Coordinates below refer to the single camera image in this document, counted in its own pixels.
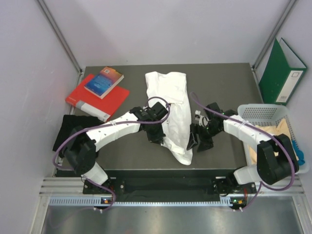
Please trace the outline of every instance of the red book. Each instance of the red book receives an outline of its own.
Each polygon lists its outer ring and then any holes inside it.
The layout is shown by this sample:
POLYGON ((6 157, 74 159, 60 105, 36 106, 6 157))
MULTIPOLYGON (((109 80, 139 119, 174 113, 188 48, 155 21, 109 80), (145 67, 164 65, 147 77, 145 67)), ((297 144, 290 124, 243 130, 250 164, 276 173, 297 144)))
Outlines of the red book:
POLYGON ((127 98, 129 90, 116 86, 100 99, 84 88, 93 77, 93 74, 88 75, 66 98, 66 102, 106 122, 127 98))

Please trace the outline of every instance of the black cloth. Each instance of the black cloth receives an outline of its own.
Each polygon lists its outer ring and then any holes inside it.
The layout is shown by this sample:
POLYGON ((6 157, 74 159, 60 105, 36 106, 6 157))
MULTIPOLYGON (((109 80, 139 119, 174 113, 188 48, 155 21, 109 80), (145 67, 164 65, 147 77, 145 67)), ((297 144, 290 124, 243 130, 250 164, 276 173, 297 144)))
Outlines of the black cloth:
POLYGON ((53 145, 53 151, 55 152, 58 147, 70 136, 70 133, 75 127, 81 126, 82 128, 89 128, 100 124, 103 124, 103 122, 97 117, 64 115, 62 126, 53 145))

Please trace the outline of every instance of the gray table surface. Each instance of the gray table surface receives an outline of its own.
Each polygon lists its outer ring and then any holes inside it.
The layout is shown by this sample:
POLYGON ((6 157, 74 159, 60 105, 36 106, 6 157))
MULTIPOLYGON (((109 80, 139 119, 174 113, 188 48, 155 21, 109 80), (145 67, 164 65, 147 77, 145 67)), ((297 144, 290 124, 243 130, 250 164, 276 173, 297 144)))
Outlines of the gray table surface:
MULTIPOLYGON (((84 77, 97 74, 104 66, 86 67, 84 77)), ((145 74, 183 72, 187 77, 187 91, 194 91, 204 105, 217 102, 223 110, 237 110, 239 105, 260 103, 260 95, 248 63, 229 64, 176 64, 113 66, 125 78, 119 86, 130 91, 129 96, 113 115, 119 117, 147 100, 145 74)), ((194 119, 195 110, 201 110, 189 97, 194 119)), ((76 115, 86 115, 76 109, 76 115)), ((235 169, 246 165, 241 141, 227 133, 213 138, 214 147, 197 153, 193 149, 191 165, 180 164, 171 152, 148 142, 146 133, 124 136, 104 146, 97 162, 104 169, 235 169)))

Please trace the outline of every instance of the book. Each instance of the book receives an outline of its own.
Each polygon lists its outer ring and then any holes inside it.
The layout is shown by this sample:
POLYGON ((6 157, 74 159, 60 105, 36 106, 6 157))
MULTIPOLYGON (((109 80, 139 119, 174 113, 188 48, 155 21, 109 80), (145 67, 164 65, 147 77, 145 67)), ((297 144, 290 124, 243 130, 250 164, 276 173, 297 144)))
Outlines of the book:
POLYGON ((269 61, 259 82, 264 103, 286 105, 307 67, 290 46, 275 39, 269 61))
POLYGON ((116 86, 103 99, 100 99, 84 88, 84 85, 93 78, 94 75, 90 74, 82 80, 66 98, 66 102, 106 122, 127 98, 129 90, 116 86))
POLYGON ((84 87, 95 96, 103 99, 123 78, 123 74, 117 72, 115 69, 104 67, 84 87))

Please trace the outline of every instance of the metal floor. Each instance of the metal floor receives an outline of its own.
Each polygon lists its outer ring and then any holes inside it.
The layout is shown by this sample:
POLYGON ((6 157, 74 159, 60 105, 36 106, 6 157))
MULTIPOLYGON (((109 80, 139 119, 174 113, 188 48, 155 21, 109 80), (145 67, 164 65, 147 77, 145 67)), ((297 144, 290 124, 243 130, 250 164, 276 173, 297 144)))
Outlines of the metal floor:
MULTIPOLYGON (((81 207, 49 207, 58 225, 81 207)), ((52 229, 46 218, 42 234, 300 234, 291 197, 259 197, 245 212, 227 207, 114 207, 100 214, 84 210, 52 229)))

